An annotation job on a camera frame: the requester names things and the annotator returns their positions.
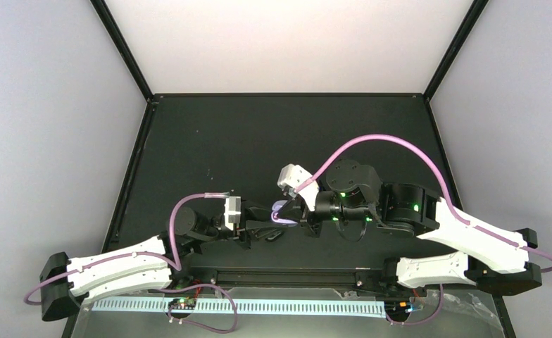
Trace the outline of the black earbud charging case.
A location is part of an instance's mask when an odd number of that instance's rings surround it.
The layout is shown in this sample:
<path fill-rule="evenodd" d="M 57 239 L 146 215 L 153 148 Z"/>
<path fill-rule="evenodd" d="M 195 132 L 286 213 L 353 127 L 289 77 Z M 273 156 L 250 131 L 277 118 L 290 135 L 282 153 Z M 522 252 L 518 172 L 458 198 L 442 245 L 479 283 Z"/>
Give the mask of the black earbud charging case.
<path fill-rule="evenodd" d="M 275 232 L 275 233 L 269 234 L 269 235 L 265 238 L 265 241 L 266 241 L 266 242 L 269 242 L 269 243 L 275 242 L 275 241 L 278 240 L 280 237 L 282 237 L 283 234 L 284 234 L 283 232 Z"/>

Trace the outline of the lavender earbud charging case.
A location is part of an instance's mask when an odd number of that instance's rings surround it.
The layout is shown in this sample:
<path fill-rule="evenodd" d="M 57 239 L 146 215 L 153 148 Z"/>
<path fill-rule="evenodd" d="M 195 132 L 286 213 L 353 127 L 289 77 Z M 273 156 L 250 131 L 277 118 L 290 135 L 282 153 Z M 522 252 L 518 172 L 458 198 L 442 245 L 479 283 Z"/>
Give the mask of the lavender earbud charging case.
<path fill-rule="evenodd" d="M 273 223 L 277 225 L 296 227 L 299 222 L 293 220 L 293 218 L 290 215 L 287 215 L 286 211 L 283 210 L 287 203 L 287 200 L 278 200 L 274 202 L 271 206 L 270 219 Z"/>

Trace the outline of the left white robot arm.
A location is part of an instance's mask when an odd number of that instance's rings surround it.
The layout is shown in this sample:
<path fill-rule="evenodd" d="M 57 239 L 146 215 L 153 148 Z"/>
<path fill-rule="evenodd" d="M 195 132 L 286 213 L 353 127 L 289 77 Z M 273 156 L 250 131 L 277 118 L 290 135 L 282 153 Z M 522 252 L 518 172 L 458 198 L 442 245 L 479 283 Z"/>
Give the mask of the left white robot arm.
<path fill-rule="evenodd" d="M 224 211 L 209 218 L 178 205 L 168 229 L 138 244 L 96 256 L 69 257 L 64 251 L 48 257 L 39 275 L 36 292 L 25 303 L 39 306 L 41 319 L 51 322 L 77 314 L 83 305 L 130 292 L 187 288 L 190 276 L 186 256 L 198 253 L 202 244 L 232 240 L 247 249 L 260 230 L 283 232 L 295 226 L 279 216 L 283 201 L 272 207 L 249 204 L 240 197 L 227 197 Z"/>

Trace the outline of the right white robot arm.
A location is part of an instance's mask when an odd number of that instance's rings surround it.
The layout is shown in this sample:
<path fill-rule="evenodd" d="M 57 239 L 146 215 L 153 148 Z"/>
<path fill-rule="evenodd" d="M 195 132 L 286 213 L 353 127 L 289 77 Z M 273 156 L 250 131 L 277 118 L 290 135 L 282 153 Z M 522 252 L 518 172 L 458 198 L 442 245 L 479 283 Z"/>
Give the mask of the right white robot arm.
<path fill-rule="evenodd" d="M 415 184 L 381 180 L 376 170 L 354 160 L 337 161 L 322 182 L 299 165 L 284 166 L 278 187 L 289 197 L 272 207 L 272 219 L 298 225 L 319 237 L 322 224 L 334 223 L 339 234 L 349 223 L 362 231 L 414 237 L 451 248 L 426 258 L 388 258 L 378 276 L 389 295 L 431 284 L 465 284 L 498 296 L 514 296 L 540 287 L 541 268 L 529 259 L 537 234 L 523 228 L 502 230 L 456 210 L 444 197 Z"/>

